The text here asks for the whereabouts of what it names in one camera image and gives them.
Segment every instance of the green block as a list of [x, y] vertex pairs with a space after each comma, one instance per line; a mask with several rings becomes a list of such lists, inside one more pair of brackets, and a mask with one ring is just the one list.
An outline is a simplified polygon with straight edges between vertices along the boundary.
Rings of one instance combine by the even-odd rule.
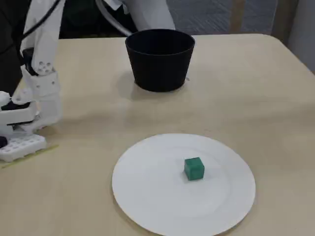
[[202, 179], [205, 166], [199, 157], [185, 160], [185, 173], [189, 181]]

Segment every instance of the floor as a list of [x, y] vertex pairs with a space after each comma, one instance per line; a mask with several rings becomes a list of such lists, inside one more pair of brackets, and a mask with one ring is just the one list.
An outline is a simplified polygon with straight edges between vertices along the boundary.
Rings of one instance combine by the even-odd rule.
[[[232, 0], [167, 0], [177, 29], [189, 34], [229, 31]], [[247, 0], [243, 32], [269, 34], [277, 0]]]

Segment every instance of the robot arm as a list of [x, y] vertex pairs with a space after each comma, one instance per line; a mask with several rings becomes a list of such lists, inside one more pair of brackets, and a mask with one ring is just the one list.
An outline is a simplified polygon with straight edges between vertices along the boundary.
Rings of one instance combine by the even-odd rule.
[[[24, 32], [38, 23], [55, 1], [58, 1], [58, 5], [50, 17], [22, 42], [21, 53], [25, 65], [21, 70], [26, 88], [12, 98], [0, 92], [0, 136], [6, 137], [8, 146], [11, 146], [10, 140], [33, 138], [30, 146], [19, 147], [18, 151], [8, 151], [9, 148], [2, 148], [0, 144], [0, 159], [6, 161], [45, 148], [45, 139], [32, 132], [56, 123], [62, 117], [60, 84], [54, 59], [66, 0], [32, 0]], [[104, 1], [114, 9], [122, 3], [126, 5], [139, 30], [175, 28], [166, 0]]]

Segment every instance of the table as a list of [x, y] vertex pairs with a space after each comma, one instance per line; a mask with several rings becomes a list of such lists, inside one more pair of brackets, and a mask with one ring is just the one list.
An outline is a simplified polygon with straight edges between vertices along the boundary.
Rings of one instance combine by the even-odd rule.
[[211, 137], [251, 167], [254, 206], [226, 235], [314, 234], [315, 76], [269, 36], [195, 38], [190, 81], [161, 94], [133, 83], [123, 38], [60, 40], [64, 117], [39, 132], [59, 146], [0, 169], [1, 235], [153, 235], [119, 209], [111, 175], [159, 133]]

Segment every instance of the white plate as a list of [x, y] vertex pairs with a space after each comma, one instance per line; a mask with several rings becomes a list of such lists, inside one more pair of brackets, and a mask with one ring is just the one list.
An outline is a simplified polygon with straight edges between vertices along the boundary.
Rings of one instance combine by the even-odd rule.
[[[184, 160], [200, 157], [202, 180], [188, 181]], [[243, 220], [255, 199], [245, 161], [227, 146], [191, 134], [142, 140], [119, 159], [112, 187], [121, 209], [141, 227], [164, 236], [211, 236]]]

